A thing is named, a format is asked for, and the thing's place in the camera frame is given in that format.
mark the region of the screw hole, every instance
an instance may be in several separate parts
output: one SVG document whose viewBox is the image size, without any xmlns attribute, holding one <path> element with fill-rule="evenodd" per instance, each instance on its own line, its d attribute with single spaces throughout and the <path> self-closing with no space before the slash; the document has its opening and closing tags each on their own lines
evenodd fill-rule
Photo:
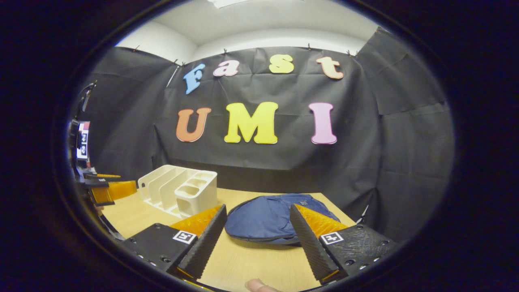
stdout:
<svg viewBox="0 0 519 292">
<path fill-rule="evenodd" d="M 165 262 L 165 263 L 171 263 L 171 260 L 168 259 L 167 257 L 160 257 L 160 260 Z"/>
</svg>

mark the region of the table surface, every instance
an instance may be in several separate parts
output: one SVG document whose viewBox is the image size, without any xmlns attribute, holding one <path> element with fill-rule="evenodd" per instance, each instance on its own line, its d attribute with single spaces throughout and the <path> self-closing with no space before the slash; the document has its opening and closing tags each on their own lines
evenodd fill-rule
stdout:
<svg viewBox="0 0 519 292">
<path fill-rule="evenodd" d="M 225 204 L 228 212 L 238 204 L 261 195 L 278 194 L 217 189 L 218 204 Z M 324 203 L 343 224 L 355 225 L 323 194 L 310 195 Z M 125 238 L 153 223 L 171 225 L 181 220 L 143 202 L 139 193 L 116 200 L 115 205 L 105 206 L 103 213 Z M 245 292 L 245 282 L 253 278 L 260 278 L 266 285 L 287 292 L 320 286 L 303 248 L 245 242 L 231 238 L 225 230 L 222 231 L 199 282 L 228 291 Z"/>
</svg>

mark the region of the navy blue bag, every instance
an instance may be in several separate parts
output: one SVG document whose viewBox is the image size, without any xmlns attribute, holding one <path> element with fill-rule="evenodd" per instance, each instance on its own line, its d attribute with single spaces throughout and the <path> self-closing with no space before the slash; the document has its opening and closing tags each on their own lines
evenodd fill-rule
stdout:
<svg viewBox="0 0 519 292">
<path fill-rule="evenodd" d="M 290 206 L 299 204 L 338 222 L 326 206 L 307 194 L 260 196 L 234 207 L 227 215 L 225 231 L 233 238 L 267 244 L 297 244 L 290 223 Z"/>
</svg>

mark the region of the blue letter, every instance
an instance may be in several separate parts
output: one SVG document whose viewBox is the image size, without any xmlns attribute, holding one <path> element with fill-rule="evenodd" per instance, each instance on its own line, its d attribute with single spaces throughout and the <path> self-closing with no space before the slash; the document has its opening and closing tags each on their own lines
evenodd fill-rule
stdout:
<svg viewBox="0 0 519 292">
<path fill-rule="evenodd" d="M 189 94 L 191 91 L 195 90 L 199 85 L 200 80 L 202 78 L 202 69 L 206 67 L 205 64 L 200 64 L 196 66 L 193 70 L 189 71 L 186 75 L 184 75 L 184 79 L 186 80 L 187 90 L 186 94 Z"/>
</svg>

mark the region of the white desk organizer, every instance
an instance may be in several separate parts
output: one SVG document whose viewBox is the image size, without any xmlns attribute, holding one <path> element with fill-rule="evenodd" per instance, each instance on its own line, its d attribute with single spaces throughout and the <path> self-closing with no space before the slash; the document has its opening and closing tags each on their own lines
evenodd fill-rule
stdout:
<svg viewBox="0 0 519 292">
<path fill-rule="evenodd" d="M 179 218 L 188 218 L 215 207 L 216 176 L 213 171 L 163 165 L 138 180 L 144 202 Z"/>
</svg>

